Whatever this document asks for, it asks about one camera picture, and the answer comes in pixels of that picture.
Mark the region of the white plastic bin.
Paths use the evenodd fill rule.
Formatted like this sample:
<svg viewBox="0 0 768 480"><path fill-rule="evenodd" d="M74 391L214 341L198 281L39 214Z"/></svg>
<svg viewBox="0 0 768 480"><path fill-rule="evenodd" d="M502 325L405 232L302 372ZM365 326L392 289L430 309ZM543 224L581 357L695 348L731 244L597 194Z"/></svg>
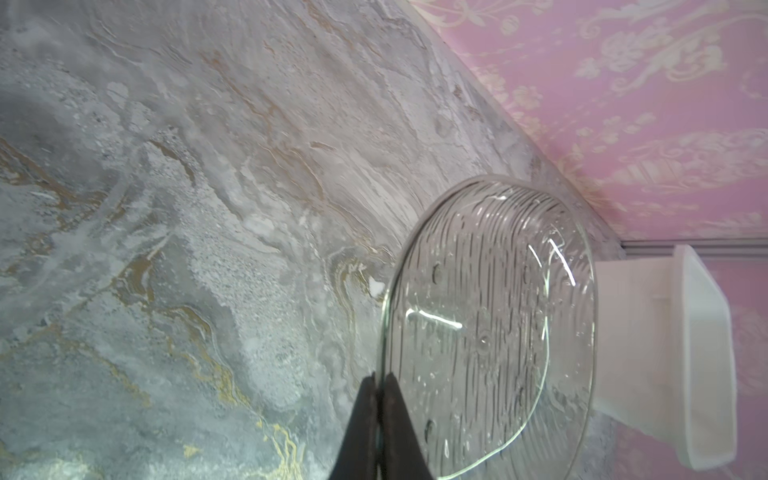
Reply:
<svg viewBox="0 0 768 480"><path fill-rule="evenodd" d="M672 446L696 470L737 452L730 306L689 245L667 257L598 261L593 405Z"/></svg>

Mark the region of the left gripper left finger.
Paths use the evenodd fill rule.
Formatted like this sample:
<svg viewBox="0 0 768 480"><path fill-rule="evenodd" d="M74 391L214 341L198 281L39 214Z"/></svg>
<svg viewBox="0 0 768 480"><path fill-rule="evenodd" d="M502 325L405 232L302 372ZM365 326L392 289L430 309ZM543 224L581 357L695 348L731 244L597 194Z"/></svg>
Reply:
<svg viewBox="0 0 768 480"><path fill-rule="evenodd" d="M378 390L374 375L365 377L329 480L377 478Z"/></svg>

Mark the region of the smoky grey glass plate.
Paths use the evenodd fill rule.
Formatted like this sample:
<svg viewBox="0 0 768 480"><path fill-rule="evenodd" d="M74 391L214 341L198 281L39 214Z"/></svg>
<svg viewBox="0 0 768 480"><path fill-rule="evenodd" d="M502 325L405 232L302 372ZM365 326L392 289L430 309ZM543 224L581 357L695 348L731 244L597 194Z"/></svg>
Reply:
<svg viewBox="0 0 768 480"><path fill-rule="evenodd" d="M502 176L436 200L403 248L379 347L432 476L566 478L596 323L588 237L562 200Z"/></svg>

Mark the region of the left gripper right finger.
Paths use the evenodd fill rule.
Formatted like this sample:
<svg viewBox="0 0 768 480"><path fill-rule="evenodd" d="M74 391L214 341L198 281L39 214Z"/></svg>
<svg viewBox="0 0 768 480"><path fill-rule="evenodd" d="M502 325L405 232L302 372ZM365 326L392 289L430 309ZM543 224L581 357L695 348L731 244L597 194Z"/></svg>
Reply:
<svg viewBox="0 0 768 480"><path fill-rule="evenodd" d="M432 479L393 373L384 378L381 391L381 434L383 479Z"/></svg>

